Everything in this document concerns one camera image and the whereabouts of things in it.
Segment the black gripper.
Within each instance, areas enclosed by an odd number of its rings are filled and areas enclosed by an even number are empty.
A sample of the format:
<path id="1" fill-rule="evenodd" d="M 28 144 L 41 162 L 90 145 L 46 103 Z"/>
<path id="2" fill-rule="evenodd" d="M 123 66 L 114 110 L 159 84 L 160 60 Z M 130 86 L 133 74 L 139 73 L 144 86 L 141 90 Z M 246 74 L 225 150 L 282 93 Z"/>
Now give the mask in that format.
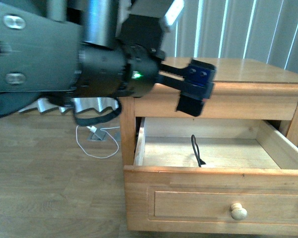
<path id="1" fill-rule="evenodd" d="M 194 117 L 201 115 L 205 100 L 210 98 L 217 72 L 215 65 L 196 59 L 185 68 L 161 64 L 164 54 L 155 56 L 140 45 L 118 44 L 109 50 L 85 44 L 79 57 L 81 75 L 74 97 L 142 97 L 158 78 L 159 84 L 180 91 L 176 110 Z M 159 69 L 183 79 L 159 76 Z"/>

